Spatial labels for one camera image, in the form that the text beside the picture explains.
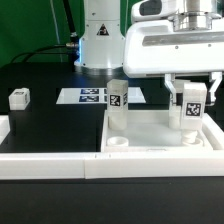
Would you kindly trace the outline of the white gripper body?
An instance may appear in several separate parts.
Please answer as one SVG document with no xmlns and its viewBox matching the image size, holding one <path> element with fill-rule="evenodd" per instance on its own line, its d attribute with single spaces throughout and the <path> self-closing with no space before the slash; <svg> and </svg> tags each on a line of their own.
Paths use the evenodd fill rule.
<svg viewBox="0 0 224 224">
<path fill-rule="evenodd" d="M 131 22 L 123 61 L 128 76 L 224 71 L 220 0 L 141 0 Z"/>
</svg>

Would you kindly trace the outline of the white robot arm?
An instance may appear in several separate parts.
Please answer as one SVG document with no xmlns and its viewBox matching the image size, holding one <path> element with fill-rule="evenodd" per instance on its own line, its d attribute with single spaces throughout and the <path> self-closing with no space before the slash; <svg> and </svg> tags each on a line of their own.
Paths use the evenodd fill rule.
<svg viewBox="0 0 224 224">
<path fill-rule="evenodd" d="M 123 68 L 132 78 L 163 75 L 172 94 L 174 79 L 207 76 L 206 103 L 224 74 L 224 17 L 219 0 L 140 0 L 131 9 L 132 25 L 120 32 L 119 0 L 84 0 L 85 31 L 79 40 L 81 70 L 111 74 Z"/>
</svg>

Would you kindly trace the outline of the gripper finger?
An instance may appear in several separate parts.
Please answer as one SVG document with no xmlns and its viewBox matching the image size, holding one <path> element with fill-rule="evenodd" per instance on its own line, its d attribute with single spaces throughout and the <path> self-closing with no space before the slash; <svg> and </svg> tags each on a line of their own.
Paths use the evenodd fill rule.
<svg viewBox="0 0 224 224">
<path fill-rule="evenodd" d="M 170 103 L 172 106 L 180 106 L 182 103 L 182 92 L 178 88 L 178 81 L 174 74 L 165 75 L 165 86 L 170 93 Z"/>
<path fill-rule="evenodd" d="M 216 102 L 216 91 L 223 80 L 223 73 L 221 71 L 210 72 L 208 77 L 209 86 L 207 87 L 206 105 L 213 106 Z"/>
</svg>

